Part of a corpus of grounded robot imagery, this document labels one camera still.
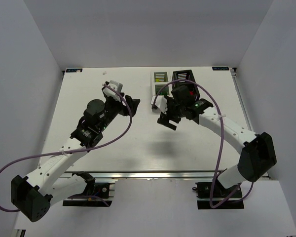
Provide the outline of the green small lego brick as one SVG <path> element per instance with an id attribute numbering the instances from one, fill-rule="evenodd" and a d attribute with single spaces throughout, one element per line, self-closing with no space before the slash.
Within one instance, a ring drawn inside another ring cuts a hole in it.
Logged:
<path id="1" fill-rule="evenodd" d="M 160 92 L 160 94 L 159 95 L 169 95 L 169 91 L 168 91 L 168 89 L 163 89 L 161 92 Z"/>

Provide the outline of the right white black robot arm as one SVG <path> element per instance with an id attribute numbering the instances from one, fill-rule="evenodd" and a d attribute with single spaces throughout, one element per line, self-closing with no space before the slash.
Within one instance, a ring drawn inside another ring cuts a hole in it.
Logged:
<path id="1" fill-rule="evenodd" d="M 238 163 L 216 178 L 217 190 L 225 191 L 244 181 L 254 183 L 277 163 L 268 133 L 257 134 L 223 117 L 211 102 L 192 95 L 185 85 L 172 90 L 171 97 L 156 96 L 152 106 L 160 110 L 158 124 L 176 130 L 172 122 L 179 123 L 182 118 L 192 120 L 219 135 L 238 152 Z"/>

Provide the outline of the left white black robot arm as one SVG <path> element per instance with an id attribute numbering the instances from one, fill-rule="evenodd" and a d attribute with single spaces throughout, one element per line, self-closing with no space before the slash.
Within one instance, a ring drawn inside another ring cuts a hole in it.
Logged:
<path id="1" fill-rule="evenodd" d="M 11 202 L 31 222 L 40 220 L 55 203 L 74 195 L 90 195 L 95 179 L 87 172 L 72 174 L 61 185 L 56 180 L 78 159 L 89 153 L 103 138 L 103 131 L 117 115 L 133 117 L 139 99 L 124 96 L 126 105 L 116 95 L 105 96 L 105 101 L 91 100 L 76 129 L 62 146 L 59 155 L 52 155 L 39 168 L 25 177 L 15 176 L 11 181 Z"/>

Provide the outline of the black slotted container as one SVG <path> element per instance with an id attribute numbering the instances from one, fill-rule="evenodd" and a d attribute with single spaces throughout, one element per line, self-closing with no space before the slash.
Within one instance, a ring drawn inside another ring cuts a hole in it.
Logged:
<path id="1" fill-rule="evenodd" d="M 194 92 L 193 97 L 195 100 L 198 100 L 200 98 L 200 93 L 197 85 L 188 82 L 188 81 L 195 82 L 195 78 L 192 70 L 173 71 L 172 81 L 175 81 L 175 80 L 177 80 L 177 82 L 172 84 L 172 89 L 185 85 L 187 86 L 189 91 Z"/>

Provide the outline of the white slotted container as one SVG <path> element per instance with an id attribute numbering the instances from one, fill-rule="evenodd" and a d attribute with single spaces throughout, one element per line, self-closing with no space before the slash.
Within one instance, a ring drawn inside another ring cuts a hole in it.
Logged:
<path id="1" fill-rule="evenodd" d="M 158 93 L 158 91 L 168 82 L 169 82 L 168 72 L 151 72 L 150 74 L 151 105 L 153 104 L 155 96 Z M 171 90 L 172 90 L 171 85 L 168 85 L 166 88 L 162 89 L 162 91 L 160 92 L 157 98 L 157 102 L 164 95 L 172 97 Z"/>

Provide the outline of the right blue table label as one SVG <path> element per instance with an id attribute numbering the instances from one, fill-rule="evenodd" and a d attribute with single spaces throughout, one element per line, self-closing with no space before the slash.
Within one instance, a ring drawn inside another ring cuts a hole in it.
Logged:
<path id="1" fill-rule="evenodd" d="M 229 71 L 229 67 L 225 66 L 213 66 L 212 67 L 213 71 Z"/>

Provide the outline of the blue table label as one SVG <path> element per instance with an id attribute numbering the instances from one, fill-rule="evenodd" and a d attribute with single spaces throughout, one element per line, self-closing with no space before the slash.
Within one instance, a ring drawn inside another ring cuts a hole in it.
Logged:
<path id="1" fill-rule="evenodd" d="M 229 71 L 229 67 L 225 66 L 213 66 L 212 67 L 213 71 Z"/>
<path id="2" fill-rule="evenodd" d="M 65 70 L 65 73 L 81 73 L 82 71 L 82 68 L 68 68 Z"/>

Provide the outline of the left blue table label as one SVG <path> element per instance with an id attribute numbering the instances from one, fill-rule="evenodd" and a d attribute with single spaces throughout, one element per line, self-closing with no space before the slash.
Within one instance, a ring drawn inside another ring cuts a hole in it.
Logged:
<path id="1" fill-rule="evenodd" d="M 65 70 L 65 73 L 81 73 L 82 71 L 82 68 L 68 68 Z"/>

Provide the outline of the aluminium table rail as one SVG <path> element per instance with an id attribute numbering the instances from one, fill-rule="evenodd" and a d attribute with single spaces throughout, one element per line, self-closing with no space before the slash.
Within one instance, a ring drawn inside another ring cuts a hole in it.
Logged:
<path id="1" fill-rule="evenodd" d="M 211 179 L 213 171 L 86 171 L 95 179 Z"/>

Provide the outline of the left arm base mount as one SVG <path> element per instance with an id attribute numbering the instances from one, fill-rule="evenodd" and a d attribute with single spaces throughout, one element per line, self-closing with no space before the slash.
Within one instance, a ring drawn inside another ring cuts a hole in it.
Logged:
<path id="1" fill-rule="evenodd" d="M 63 206 L 110 207 L 114 197 L 115 181 L 96 181 L 92 188 L 63 200 Z"/>

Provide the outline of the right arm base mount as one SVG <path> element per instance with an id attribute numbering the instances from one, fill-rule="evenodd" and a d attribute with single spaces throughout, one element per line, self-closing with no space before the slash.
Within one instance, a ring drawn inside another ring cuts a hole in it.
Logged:
<path id="1" fill-rule="evenodd" d="M 211 188 L 211 182 L 198 182 L 198 183 L 195 183 L 194 187 L 192 187 L 192 190 L 196 194 L 198 210 L 212 209 L 210 206 L 210 188 Z M 240 200 L 243 196 L 242 191 L 241 191 L 241 188 L 237 187 L 236 185 L 232 186 L 229 189 L 220 189 L 215 184 L 212 203 L 213 205 L 218 204 L 220 201 L 226 198 L 230 193 L 232 193 L 232 191 L 235 188 L 237 189 L 233 193 L 233 195 L 216 209 L 244 209 L 244 203 L 242 200 Z"/>

